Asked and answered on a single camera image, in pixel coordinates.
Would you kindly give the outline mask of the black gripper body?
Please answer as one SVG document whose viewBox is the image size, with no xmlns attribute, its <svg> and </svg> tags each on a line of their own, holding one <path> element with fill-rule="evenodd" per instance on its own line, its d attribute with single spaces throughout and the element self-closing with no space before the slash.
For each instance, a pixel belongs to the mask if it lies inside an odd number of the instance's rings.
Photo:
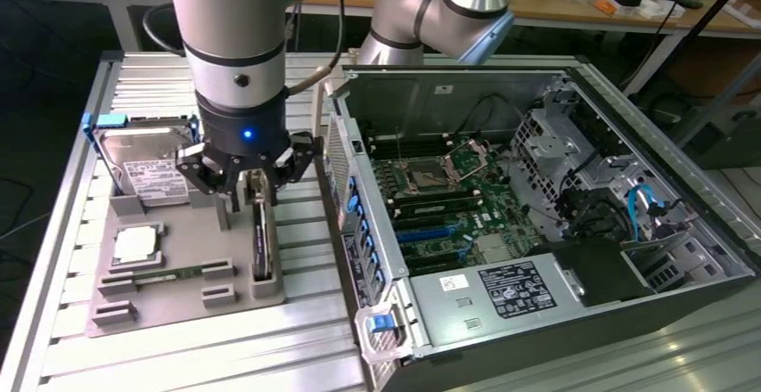
<svg viewBox="0 0 761 392">
<path fill-rule="evenodd" d="M 205 156 L 228 170 L 240 159 L 241 170 L 262 169 L 276 175 L 276 160 L 290 147 L 286 128 L 288 93 L 257 106 L 233 108 L 195 93 L 205 132 Z"/>
</svg>

